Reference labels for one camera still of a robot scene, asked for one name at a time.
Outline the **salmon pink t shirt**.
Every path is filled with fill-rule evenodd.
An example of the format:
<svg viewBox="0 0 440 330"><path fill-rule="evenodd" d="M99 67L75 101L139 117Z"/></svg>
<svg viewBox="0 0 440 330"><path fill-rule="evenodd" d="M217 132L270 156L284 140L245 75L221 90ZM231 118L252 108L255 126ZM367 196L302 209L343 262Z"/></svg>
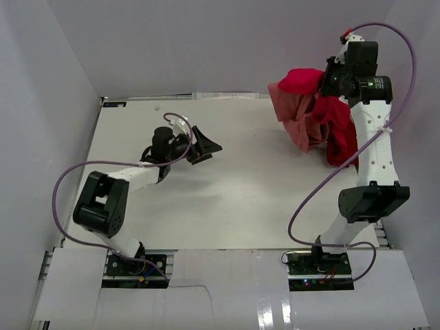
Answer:
<svg viewBox="0 0 440 330"><path fill-rule="evenodd" d="M303 153L308 153L313 148L325 147L329 127L327 124L318 124L312 118L316 96L287 93L276 83L267 87L276 118L283 124L293 144Z"/></svg>

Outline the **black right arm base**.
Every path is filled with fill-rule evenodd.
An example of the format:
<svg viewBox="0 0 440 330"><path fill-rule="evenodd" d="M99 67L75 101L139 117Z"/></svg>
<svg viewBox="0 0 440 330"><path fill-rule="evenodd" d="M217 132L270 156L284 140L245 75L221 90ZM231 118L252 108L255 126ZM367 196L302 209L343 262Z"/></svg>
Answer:
<svg viewBox="0 0 440 330"><path fill-rule="evenodd" d="M287 266L290 292L330 292L354 290L347 253L324 255L318 260L311 252L288 250L280 258Z"/></svg>

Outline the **black table label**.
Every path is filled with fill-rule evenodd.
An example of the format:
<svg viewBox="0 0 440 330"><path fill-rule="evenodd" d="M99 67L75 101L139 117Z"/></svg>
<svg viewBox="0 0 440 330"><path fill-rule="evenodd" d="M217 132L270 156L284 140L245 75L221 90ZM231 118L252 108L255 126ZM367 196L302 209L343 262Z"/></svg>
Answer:
<svg viewBox="0 0 440 330"><path fill-rule="evenodd" d="M118 107L126 107L127 102L121 101L121 102L104 102L102 104L103 108L118 108Z"/></svg>

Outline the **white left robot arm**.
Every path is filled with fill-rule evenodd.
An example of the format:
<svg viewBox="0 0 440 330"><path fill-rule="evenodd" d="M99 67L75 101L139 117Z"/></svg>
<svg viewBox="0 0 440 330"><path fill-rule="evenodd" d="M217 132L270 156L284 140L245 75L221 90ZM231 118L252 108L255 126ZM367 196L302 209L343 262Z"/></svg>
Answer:
<svg viewBox="0 0 440 330"><path fill-rule="evenodd" d="M139 274L146 259L141 254L142 242L124 227L129 194L163 181L171 170L168 163L179 157L194 165L223 150L196 126L191 132L192 137L182 129L161 126L154 130L152 145L142 153L139 167L112 173L93 171L86 179L73 221L99 237L111 250L123 254L121 264L130 274Z"/></svg>

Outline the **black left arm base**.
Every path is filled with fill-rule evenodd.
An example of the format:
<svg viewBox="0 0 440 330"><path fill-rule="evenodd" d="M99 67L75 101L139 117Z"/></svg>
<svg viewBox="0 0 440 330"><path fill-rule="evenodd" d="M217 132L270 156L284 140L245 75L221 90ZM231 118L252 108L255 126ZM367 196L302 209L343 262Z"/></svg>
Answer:
<svg viewBox="0 0 440 330"><path fill-rule="evenodd" d="M133 262L109 254L104 268L102 288L107 289L166 289L167 280L156 270L157 266L167 277L168 256L166 254L145 254L142 259L150 263Z"/></svg>

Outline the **red t shirt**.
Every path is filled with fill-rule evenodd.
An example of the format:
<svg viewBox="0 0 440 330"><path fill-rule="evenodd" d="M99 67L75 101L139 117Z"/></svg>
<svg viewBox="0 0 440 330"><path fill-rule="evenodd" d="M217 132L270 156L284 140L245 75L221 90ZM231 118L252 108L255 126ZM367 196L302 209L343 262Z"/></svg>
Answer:
<svg viewBox="0 0 440 330"><path fill-rule="evenodd" d="M338 167L358 150L356 130L348 105L337 97L322 96L320 93L320 83L323 78L324 72L321 70L292 69L276 84L287 93L316 96L312 118L318 124L328 125L327 162L331 166Z"/></svg>

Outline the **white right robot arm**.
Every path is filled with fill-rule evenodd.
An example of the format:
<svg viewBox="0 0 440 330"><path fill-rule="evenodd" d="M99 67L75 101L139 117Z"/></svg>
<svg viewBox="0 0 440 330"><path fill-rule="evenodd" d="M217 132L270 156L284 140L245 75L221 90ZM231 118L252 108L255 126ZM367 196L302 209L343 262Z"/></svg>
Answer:
<svg viewBox="0 0 440 330"><path fill-rule="evenodd" d="M395 171L390 121L393 91L387 76L378 76L378 44L356 38L327 60L322 95L343 97L349 104L357 136L358 172L353 188L340 192L339 213L316 243L311 268L326 274L335 258L346 253L354 238L369 224L392 214L410 197Z"/></svg>

